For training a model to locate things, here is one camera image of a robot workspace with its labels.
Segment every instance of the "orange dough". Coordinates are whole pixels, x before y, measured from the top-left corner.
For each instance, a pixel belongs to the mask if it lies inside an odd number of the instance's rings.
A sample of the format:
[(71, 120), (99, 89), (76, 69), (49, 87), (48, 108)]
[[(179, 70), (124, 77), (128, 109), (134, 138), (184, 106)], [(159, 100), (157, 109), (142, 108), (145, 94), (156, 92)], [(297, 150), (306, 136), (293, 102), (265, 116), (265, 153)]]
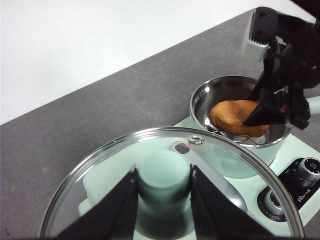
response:
[(257, 105), (257, 102), (249, 100), (222, 101), (211, 109), (210, 117), (217, 127), (227, 133), (242, 137), (260, 137), (267, 132), (269, 125), (243, 124)]

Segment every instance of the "silver knob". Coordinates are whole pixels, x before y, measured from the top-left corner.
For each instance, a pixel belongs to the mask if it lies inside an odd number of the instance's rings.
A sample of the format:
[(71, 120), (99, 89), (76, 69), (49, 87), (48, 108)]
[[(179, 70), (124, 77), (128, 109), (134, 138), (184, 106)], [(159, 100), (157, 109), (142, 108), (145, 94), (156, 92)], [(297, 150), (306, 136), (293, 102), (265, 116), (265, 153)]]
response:
[(305, 157), (299, 163), (297, 173), (304, 180), (318, 181), (320, 179), (320, 160), (314, 157)]
[(280, 206), (278, 200), (276, 199), (276, 196), (271, 190), (268, 191), (268, 193), (264, 197), (264, 206), (270, 213), (274, 215), (281, 216), (284, 214), (283, 208)]

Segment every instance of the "gray countertop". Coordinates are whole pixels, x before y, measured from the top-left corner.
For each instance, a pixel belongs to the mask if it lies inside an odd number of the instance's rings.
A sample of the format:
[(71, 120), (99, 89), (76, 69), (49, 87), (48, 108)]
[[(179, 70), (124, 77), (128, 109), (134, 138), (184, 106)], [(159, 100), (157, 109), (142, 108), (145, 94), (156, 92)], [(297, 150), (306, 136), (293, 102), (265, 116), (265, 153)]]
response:
[[(225, 75), (257, 78), (261, 63), (240, 57), (250, 12), (1, 126), (1, 238), (36, 237), (65, 176), (103, 144), (189, 115), (201, 83)], [(320, 95), (320, 88), (306, 91)], [(320, 151), (320, 117), (294, 135)], [(306, 226), (320, 237), (320, 214)]]

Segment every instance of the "white wall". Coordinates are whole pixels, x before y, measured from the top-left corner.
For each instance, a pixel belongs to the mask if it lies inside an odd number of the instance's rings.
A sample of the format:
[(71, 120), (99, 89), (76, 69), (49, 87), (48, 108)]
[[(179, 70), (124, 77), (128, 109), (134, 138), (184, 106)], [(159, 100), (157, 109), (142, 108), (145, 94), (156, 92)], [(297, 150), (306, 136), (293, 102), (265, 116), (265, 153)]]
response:
[(289, 0), (2, 0), (1, 123), (258, 6)]

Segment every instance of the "glass lid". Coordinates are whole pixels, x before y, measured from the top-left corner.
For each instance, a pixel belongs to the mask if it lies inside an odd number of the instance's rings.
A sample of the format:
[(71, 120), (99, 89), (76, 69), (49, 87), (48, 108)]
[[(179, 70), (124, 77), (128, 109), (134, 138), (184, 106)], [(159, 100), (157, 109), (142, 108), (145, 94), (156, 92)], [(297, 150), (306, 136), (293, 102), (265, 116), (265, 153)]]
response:
[[(55, 193), (40, 237), (59, 235), (135, 173), (133, 239), (194, 240), (205, 219), (201, 211), (221, 205), (215, 218), (231, 216), (228, 204), (275, 236), (304, 236), (290, 194), (261, 159), (218, 134), (171, 126), (128, 134), (86, 157)], [(211, 189), (222, 195), (211, 199)], [(228, 221), (232, 228), (240, 224), (237, 217)]]

